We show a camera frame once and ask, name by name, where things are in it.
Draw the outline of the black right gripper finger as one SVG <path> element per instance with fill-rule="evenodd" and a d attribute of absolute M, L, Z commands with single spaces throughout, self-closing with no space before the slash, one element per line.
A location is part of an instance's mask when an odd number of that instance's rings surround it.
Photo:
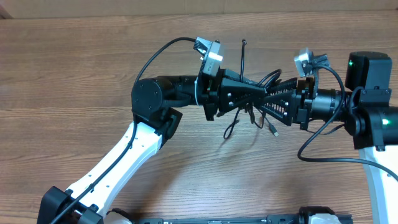
<path fill-rule="evenodd" d="M 268 88 L 268 93 L 270 95 L 275 95 L 294 90 L 297 87 L 297 81 L 297 78 L 291 78 L 286 81 L 277 80 L 271 87 Z"/>
<path fill-rule="evenodd" d="M 275 93 L 260 102 L 260 109 L 281 123 L 291 126 L 295 114 L 296 90 Z"/>

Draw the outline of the black cable silver plug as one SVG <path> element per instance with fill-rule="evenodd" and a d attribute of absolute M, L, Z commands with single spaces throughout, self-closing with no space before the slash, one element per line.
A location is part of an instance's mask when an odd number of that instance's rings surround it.
<path fill-rule="evenodd" d="M 232 123 L 225 129 L 224 134 L 223 134 L 224 140 L 228 140 L 231 137 L 234 127 L 239 123 L 238 115 L 239 115 L 240 111 L 241 111 L 241 109 L 238 108 Z"/>

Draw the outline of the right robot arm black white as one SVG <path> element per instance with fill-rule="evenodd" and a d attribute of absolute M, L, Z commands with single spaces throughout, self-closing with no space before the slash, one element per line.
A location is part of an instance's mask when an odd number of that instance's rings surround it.
<path fill-rule="evenodd" d="M 397 223 L 397 107 L 389 104 L 392 60 L 380 52 L 352 52 L 346 78 L 330 67 L 327 55 L 302 49 L 294 58 L 299 78 L 267 87 L 259 110 L 290 126 L 309 122 L 343 123 L 362 164 L 374 223 Z"/>

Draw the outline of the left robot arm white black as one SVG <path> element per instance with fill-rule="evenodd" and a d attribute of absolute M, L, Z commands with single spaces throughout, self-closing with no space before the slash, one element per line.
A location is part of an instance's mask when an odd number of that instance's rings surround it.
<path fill-rule="evenodd" d="M 97 165 L 66 190 L 50 188 L 41 199 L 38 223 L 134 223 L 111 204 L 129 179 L 173 137 L 178 108 L 203 106 L 206 118 L 267 95 L 267 88 L 231 70 L 213 75 L 159 76 L 138 80 L 131 92 L 133 121 L 125 136 Z"/>

